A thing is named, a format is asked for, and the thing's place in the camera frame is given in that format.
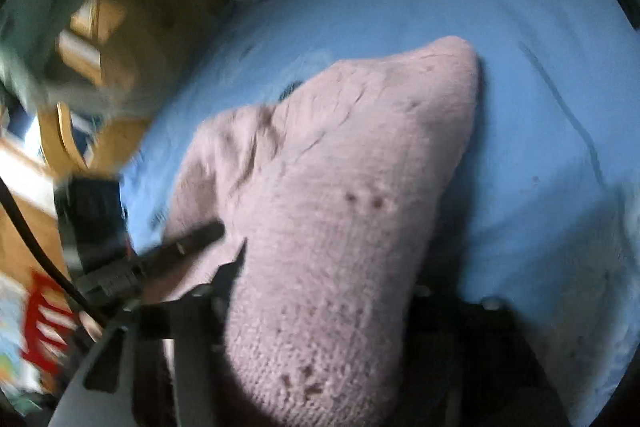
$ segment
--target dark line on fabric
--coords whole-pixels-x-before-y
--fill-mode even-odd
[[[549,91],[551,91],[551,95],[556,100],[556,103],[559,105],[560,110],[564,113],[565,117],[571,124],[571,126],[575,129],[575,132],[580,135],[582,141],[587,146],[587,150],[589,151],[589,157],[591,159],[591,168],[593,168],[593,175],[598,182],[598,185],[601,188],[608,188],[607,183],[604,181],[604,175],[602,174],[602,167],[600,166],[600,159],[598,158],[598,151],[596,150],[596,144],[593,141],[593,138],[589,134],[589,131],[585,129],[585,127],[580,123],[580,121],[576,118],[576,116],[572,113],[569,106],[566,105],[564,98],[560,94],[560,91],[556,87],[556,84],[551,79],[551,77],[546,73],[545,68],[540,64],[540,61],[533,54],[533,52],[526,47],[522,42],[520,42],[520,49],[524,52],[524,54],[531,62],[531,65],[536,68],[542,79],[545,81],[546,87],[548,87]]]

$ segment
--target blue surface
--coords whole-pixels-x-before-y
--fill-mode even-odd
[[[640,39],[616,0],[264,0],[237,6],[123,172],[137,250],[159,242],[197,125],[274,102],[341,58],[469,40],[476,131],[442,204],[425,277],[508,298],[574,425],[640,339]]]

